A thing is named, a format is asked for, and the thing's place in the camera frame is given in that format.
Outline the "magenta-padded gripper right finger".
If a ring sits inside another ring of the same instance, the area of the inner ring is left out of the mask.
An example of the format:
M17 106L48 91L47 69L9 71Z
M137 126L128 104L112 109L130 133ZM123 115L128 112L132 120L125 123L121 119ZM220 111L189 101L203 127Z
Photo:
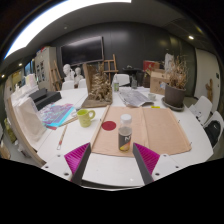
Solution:
M133 154L145 185L181 169L168 154L157 154L145 146L134 143Z

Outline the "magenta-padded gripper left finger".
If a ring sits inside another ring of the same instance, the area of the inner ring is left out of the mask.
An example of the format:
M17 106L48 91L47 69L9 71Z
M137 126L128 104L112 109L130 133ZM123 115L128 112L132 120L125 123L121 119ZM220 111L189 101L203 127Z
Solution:
M90 154L91 145L86 143L66 155L56 154L42 169L77 185L81 185Z

